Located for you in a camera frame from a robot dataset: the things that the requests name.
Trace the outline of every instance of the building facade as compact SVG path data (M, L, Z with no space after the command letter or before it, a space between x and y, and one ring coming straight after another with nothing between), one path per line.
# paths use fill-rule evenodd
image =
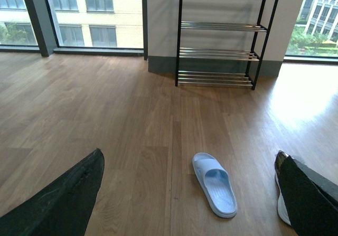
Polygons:
M313 35L321 33L327 38L338 41L338 0L313 0L306 23L305 32Z
M142 0L48 1L60 46L143 48ZM20 43L36 45L23 0L0 0L0 26L24 30Z

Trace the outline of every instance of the sunlight on floor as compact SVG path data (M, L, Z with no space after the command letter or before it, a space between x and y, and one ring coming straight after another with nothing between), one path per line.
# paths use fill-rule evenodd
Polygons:
M338 67L333 65L282 65L270 109L283 123L297 126L322 114L338 92Z

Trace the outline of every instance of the shoe rack shelf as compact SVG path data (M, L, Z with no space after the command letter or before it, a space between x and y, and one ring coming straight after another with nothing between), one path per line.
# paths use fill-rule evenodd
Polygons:
M266 0L262 0L258 19L256 24L241 23L216 23L216 22L195 22L182 21L183 0L179 3L179 25L177 36L177 54L176 54L176 73L175 85L192 84L196 86L234 86L234 87L251 87L255 89L259 71L264 57L264 52L269 38L270 29L275 16L278 0L273 0L274 5L270 15L270 21L267 27L261 25L262 15L264 13ZM198 49L198 48L182 48L181 47L181 30L217 30L217 31L242 31L252 32L253 39L250 50L235 51L228 49ZM265 39L259 54L255 51L258 33L265 33ZM245 73L219 73L204 71L184 71L180 70L180 59L221 59L221 60L237 60L247 61ZM252 61L257 61L257 71L255 78L249 75Z

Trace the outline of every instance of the glass pane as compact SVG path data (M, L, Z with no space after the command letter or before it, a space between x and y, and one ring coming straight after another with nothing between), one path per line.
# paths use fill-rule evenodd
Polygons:
M49 3L60 46L143 48L142 0Z
M303 0L287 55L338 57L336 0Z
M37 45L24 0L0 0L0 44Z

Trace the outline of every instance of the slipper strap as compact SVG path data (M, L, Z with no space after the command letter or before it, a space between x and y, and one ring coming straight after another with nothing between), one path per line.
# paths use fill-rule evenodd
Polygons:
M221 164L213 158L207 158L207 159L199 159L198 161L195 161L196 167L200 171L200 176L204 179L207 172L210 170L221 170L224 171L224 168L221 166Z

